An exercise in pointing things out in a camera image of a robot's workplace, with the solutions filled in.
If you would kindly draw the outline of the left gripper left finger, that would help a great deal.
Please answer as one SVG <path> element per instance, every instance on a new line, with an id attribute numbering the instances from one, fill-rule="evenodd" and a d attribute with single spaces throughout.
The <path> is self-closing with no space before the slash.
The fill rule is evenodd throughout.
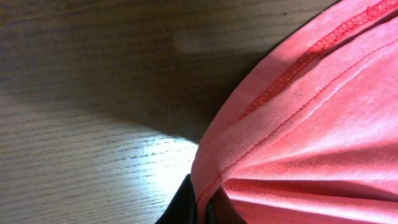
<path id="1" fill-rule="evenodd" d="M 155 224 L 196 224 L 196 215 L 195 194 L 188 174 Z"/>

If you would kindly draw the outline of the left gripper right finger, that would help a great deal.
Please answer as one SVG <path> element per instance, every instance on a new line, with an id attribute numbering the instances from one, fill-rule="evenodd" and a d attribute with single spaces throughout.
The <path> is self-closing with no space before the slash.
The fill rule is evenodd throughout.
<path id="1" fill-rule="evenodd" d="M 206 208 L 207 224 L 246 224 L 237 212 L 226 192 L 220 187 L 208 202 Z"/>

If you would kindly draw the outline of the red soccer t-shirt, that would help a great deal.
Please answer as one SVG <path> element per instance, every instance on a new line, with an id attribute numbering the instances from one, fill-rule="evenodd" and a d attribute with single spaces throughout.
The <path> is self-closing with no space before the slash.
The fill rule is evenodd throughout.
<path id="1" fill-rule="evenodd" d="M 340 1 L 233 91 L 202 138 L 197 222 L 397 222 L 397 1 Z"/>

